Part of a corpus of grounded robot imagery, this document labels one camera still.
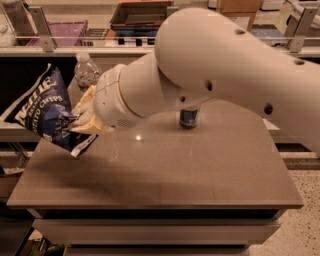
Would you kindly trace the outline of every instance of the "plastic water bottle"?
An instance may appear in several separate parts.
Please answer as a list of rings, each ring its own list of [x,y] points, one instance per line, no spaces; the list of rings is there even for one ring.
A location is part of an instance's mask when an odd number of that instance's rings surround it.
[[[101,76],[101,68],[90,59],[87,52],[80,52],[76,55],[78,63],[74,68],[74,77],[82,92],[85,92],[91,85],[96,85]]]

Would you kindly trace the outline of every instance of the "gray table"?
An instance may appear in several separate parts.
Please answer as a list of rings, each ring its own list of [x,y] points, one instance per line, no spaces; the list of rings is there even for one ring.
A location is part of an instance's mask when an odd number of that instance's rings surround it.
[[[9,207],[29,209],[40,232],[73,245],[68,255],[160,245],[171,254],[248,255],[286,209],[303,205],[273,140],[261,117],[224,101],[203,104],[195,129],[178,120],[155,115],[99,137],[79,158],[41,140]]]

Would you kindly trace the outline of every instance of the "blue can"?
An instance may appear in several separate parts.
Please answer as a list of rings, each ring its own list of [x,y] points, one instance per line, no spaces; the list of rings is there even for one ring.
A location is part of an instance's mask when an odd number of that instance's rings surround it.
[[[187,129],[196,127],[199,120],[199,114],[200,106],[180,110],[180,125]]]

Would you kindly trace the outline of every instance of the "blue chip bag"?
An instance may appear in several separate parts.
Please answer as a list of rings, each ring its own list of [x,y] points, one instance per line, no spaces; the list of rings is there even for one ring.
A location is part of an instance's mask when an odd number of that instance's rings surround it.
[[[1,120],[19,123],[51,143],[77,157],[97,137],[96,134],[71,132],[68,126],[79,115],[71,112],[67,87],[57,67],[48,64],[35,84],[19,97],[2,115]]]

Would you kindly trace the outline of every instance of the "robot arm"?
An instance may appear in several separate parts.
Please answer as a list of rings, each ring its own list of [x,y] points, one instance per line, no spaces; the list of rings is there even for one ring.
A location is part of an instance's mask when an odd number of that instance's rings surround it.
[[[162,24],[152,53],[102,75],[94,110],[109,126],[129,129],[155,113],[219,98],[319,153],[319,78],[318,65],[272,49],[218,13],[191,8]]]

